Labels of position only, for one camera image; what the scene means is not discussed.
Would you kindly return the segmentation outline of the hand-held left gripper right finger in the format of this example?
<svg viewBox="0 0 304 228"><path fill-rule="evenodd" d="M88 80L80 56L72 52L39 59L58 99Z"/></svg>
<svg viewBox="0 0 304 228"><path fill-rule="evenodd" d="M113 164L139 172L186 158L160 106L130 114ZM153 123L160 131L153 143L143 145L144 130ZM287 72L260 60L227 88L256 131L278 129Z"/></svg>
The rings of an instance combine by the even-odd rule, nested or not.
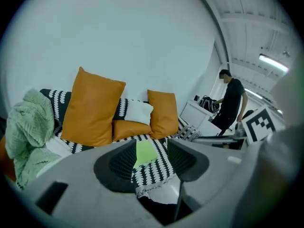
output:
<svg viewBox="0 0 304 228"><path fill-rule="evenodd" d="M170 139L167 157L181 181L181 199L189 208L210 203L235 206L253 172L251 152Z"/></svg>

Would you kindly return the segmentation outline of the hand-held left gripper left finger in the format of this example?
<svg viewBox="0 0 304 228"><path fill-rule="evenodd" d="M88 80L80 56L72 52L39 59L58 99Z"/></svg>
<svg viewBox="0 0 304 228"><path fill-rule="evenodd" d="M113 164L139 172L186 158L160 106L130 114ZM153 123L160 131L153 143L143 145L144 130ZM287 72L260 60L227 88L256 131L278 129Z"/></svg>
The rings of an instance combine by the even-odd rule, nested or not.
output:
<svg viewBox="0 0 304 228"><path fill-rule="evenodd" d="M136 141L72 154L29 186L29 198L57 225L75 228L159 228L131 183Z"/></svg>

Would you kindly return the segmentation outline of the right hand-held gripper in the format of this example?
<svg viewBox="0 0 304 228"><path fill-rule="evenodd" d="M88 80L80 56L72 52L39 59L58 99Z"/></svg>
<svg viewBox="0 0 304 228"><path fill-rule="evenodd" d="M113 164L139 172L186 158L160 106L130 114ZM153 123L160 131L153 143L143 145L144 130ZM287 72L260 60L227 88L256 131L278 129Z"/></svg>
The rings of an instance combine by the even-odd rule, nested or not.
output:
<svg viewBox="0 0 304 228"><path fill-rule="evenodd" d="M241 126L249 143L263 140L268 135L277 131L277 125L273 122L273 116L269 108L264 105L252 114L241 120ZM234 135L221 136L201 136L192 140L194 143L201 144L230 144L245 140L245 137Z"/></svg>

